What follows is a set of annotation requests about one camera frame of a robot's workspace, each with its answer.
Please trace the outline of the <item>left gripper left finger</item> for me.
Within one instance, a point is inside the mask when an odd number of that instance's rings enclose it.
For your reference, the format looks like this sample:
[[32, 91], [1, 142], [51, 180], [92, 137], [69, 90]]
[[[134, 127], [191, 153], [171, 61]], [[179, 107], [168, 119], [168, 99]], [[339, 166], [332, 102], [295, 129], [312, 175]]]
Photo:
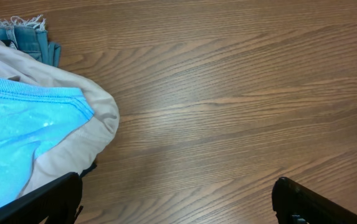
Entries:
[[69, 172], [0, 208], [0, 224], [73, 224], [83, 210], [83, 183]]

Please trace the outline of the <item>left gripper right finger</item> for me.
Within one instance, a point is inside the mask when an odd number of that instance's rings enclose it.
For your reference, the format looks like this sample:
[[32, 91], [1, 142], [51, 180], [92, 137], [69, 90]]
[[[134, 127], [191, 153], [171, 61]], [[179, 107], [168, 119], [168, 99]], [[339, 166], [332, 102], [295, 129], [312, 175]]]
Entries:
[[357, 224], [357, 214], [287, 177], [274, 184], [272, 208], [279, 224]]

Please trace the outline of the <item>light blue printed t-shirt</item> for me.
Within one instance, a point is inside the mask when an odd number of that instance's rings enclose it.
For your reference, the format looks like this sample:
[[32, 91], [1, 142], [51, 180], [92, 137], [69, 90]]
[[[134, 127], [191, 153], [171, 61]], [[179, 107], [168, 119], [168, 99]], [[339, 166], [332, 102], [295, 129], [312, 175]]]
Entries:
[[31, 177], [34, 160], [93, 114], [78, 88], [0, 78], [0, 207], [20, 194]]

